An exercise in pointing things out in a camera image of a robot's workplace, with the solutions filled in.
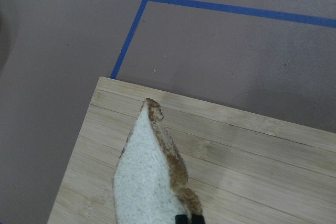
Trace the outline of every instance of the blue tape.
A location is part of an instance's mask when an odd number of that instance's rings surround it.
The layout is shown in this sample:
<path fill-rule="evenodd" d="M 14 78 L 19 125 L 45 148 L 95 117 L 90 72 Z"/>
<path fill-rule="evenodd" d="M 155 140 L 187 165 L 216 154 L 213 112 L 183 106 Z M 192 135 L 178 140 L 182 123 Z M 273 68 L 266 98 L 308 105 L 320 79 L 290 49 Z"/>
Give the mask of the blue tape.
<path fill-rule="evenodd" d="M 131 43 L 131 41 L 133 39 L 133 36 L 135 34 L 135 30 L 138 27 L 138 24 L 140 22 L 142 14 L 143 14 L 143 12 L 144 12 L 144 10 L 146 8 L 147 2 L 148 2 L 148 0 L 142 0 L 142 2 L 140 4 L 140 7 L 139 7 L 139 9 L 137 11 L 137 14 L 136 14 L 136 16 L 134 18 L 134 21 L 132 23 L 132 26 L 131 26 L 128 34 L 127 34 L 126 40 L 124 42 L 124 45 L 121 48 L 121 52 L 119 54 L 119 57 L 117 58 L 117 61 L 116 61 L 115 65 L 114 65 L 114 68 L 113 68 L 113 71 L 112 71 L 112 74 L 111 74 L 111 77 L 110 77 L 111 79 L 115 79 L 117 77 L 118 73 L 119 73 L 121 64 L 122 64 L 122 62 L 123 62 L 123 60 L 125 58 L 127 50 L 128 50 L 128 48 L 130 46 L 130 43 Z"/>
<path fill-rule="evenodd" d="M 273 10 L 216 4 L 195 0 L 149 0 L 149 1 L 336 28 L 336 19 L 331 18 L 321 18 L 315 16 L 276 12 Z"/>

